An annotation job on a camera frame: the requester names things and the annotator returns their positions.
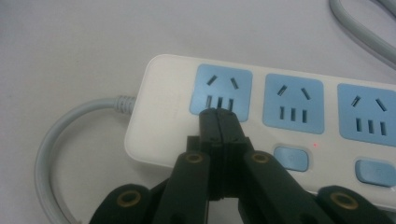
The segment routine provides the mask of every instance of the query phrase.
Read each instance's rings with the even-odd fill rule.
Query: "screw hole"
[[[131,207],[137,205],[142,196],[137,190],[128,190],[120,194],[117,198],[117,204],[120,207]]]
[[[190,163],[198,163],[201,162],[204,158],[200,154],[189,154],[186,157],[186,160]]]
[[[335,204],[348,210],[355,210],[359,207],[354,198],[343,192],[334,192],[330,195],[330,198]]]
[[[258,162],[258,163],[266,163],[266,162],[268,162],[270,160],[266,155],[259,154],[259,153],[254,153],[251,158],[255,162]]]

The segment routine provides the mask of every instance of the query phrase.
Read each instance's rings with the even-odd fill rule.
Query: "white background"
[[[376,1],[342,2],[396,45],[396,20]],[[396,70],[351,38],[327,0],[0,0],[0,223],[49,223],[33,178],[48,128],[84,102],[136,96],[164,53],[396,84]],[[82,223],[114,188],[151,188],[170,174],[126,155],[128,121],[94,112],[56,145],[53,187]],[[236,200],[212,203],[209,215],[242,223]]]

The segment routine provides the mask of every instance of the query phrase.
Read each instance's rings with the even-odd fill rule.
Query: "power strip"
[[[160,55],[148,65],[125,137],[137,161],[172,167],[197,114],[231,109],[256,150],[307,190],[338,185],[396,211],[396,86]]]

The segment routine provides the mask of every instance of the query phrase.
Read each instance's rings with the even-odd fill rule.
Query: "gray cable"
[[[393,16],[396,17],[396,1],[394,0],[377,0],[380,2],[385,8],[387,8]]]
[[[135,98],[126,96],[90,101],[70,110],[49,129],[41,142],[35,160],[35,191],[50,223],[77,223],[73,217],[68,219],[64,215],[50,185],[50,156],[55,151],[54,145],[59,135],[74,120],[94,110],[114,108],[118,112],[131,114],[134,102]]]
[[[387,9],[395,13],[395,3],[390,0],[379,0]],[[335,18],[343,24],[350,33],[356,36],[361,42],[373,51],[396,64],[396,48],[383,40],[378,35],[367,29],[365,26],[354,20],[341,5],[340,0],[330,0],[330,8]]]

